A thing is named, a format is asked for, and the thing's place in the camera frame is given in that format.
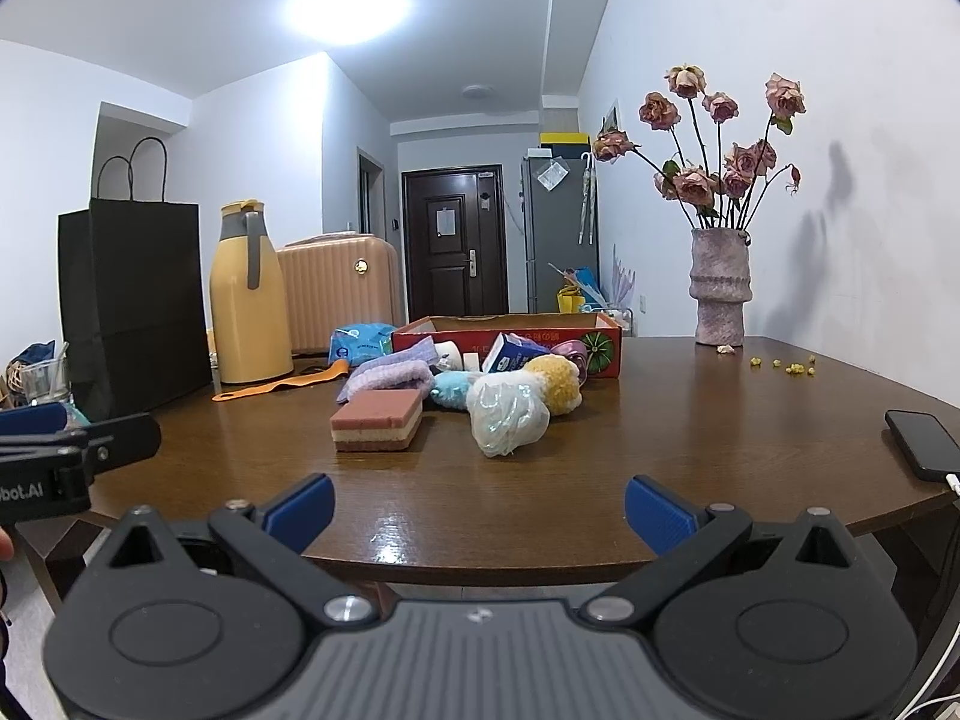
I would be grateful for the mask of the person's left hand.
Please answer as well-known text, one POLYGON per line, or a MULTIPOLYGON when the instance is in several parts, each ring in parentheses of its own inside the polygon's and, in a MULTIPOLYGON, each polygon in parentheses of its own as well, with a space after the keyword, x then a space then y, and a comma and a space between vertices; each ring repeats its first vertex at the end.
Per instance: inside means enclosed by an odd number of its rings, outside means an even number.
POLYGON ((14 556, 13 539, 7 533, 5 528, 0 528, 0 561, 11 561, 14 556))

